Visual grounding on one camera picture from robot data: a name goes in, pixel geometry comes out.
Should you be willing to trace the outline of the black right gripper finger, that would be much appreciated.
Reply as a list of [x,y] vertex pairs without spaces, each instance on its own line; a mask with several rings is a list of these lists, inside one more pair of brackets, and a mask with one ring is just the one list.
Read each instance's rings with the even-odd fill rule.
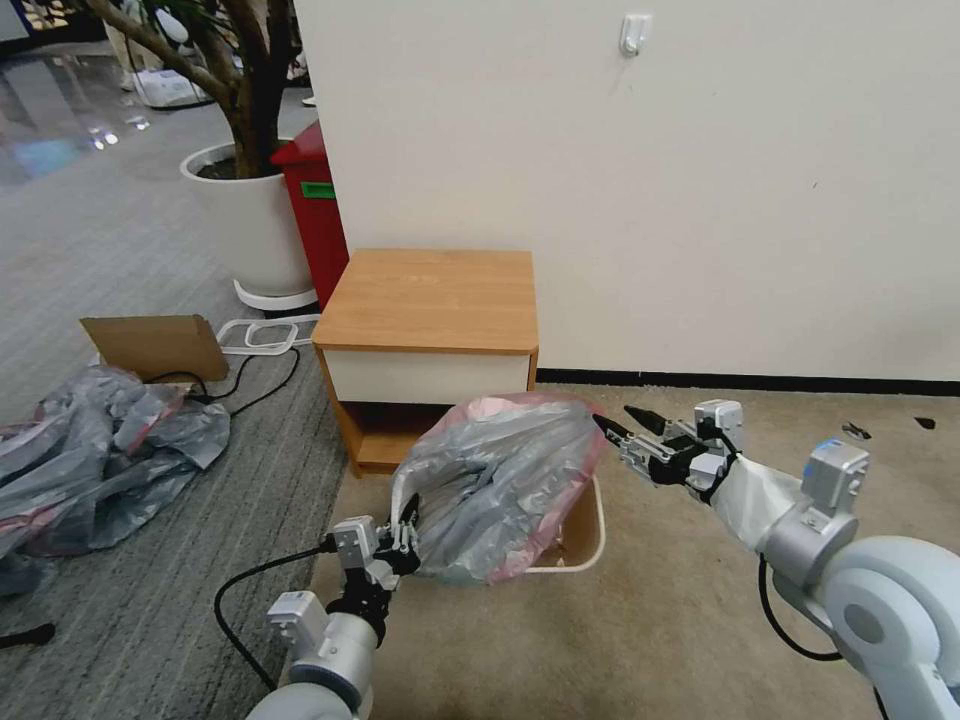
[[624,405],[624,411],[647,432],[632,433],[629,443],[644,449],[690,449],[696,447],[696,437],[686,426],[670,421],[659,413],[633,405]]
[[652,459],[665,461],[664,446],[629,432],[601,414],[593,414],[592,419],[604,438],[617,449],[621,462],[633,471],[648,471]]

